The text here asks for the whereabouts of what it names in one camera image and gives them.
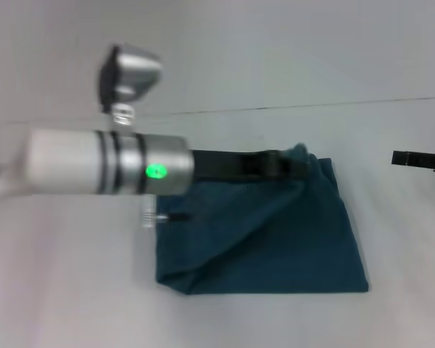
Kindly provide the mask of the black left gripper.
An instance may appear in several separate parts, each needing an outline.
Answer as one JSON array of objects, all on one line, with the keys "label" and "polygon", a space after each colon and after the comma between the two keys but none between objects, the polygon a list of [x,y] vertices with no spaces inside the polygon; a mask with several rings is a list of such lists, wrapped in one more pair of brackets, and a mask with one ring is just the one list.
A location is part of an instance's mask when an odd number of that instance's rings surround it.
[{"label": "black left gripper", "polygon": [[304,181],[309,178],[309,154],[305,149],[283,152],[219,152],[193,150],[196,182]]}]

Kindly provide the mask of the teal shirt with cream lettering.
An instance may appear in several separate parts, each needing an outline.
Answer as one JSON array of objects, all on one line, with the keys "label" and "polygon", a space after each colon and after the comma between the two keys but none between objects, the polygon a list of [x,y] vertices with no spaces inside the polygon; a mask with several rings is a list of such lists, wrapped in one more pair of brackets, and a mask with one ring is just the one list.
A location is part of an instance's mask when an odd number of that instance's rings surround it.
[{"label": "teal shirt with cream lettering", "polygon": [[160,197],[157,282],[193,294],[333,294],[369,289],[331,159],[299,144],[285,152],[310,165],[305,181],[197,183]]}]

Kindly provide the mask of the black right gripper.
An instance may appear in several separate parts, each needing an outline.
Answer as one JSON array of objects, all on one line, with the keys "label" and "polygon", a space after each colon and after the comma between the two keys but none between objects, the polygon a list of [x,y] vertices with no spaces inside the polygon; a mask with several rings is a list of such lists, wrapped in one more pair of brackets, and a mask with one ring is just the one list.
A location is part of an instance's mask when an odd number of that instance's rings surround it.
[{"label": "black right gripper", "polygon": [[393,165],[421,167],[435,172],[435,153],[393,151]]}]

